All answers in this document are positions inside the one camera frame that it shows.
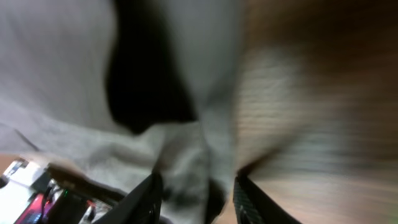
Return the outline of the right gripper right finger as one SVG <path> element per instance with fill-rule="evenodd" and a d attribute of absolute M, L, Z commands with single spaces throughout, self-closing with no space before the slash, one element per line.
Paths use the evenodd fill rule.
<path fill-rule="evenodd" d="M 238 224 L 300 224 L 246 176 L 235 178 L 233 203 Z"/>

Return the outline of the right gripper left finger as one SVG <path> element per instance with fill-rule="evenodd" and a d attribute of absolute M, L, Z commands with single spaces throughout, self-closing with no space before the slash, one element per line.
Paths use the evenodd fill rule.
<path fill-rule="evenodd" d="M 94 224 L 159 224 L 162 193 L 162 178 L 153 173 Z"/>

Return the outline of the grey shorts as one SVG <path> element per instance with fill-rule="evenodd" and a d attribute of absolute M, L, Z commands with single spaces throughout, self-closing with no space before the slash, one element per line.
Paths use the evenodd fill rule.
<path fill-rule="evenodd" d="M 2 1 L 1 152 L 213 223 L 233 185 L 242 1 Z"/>

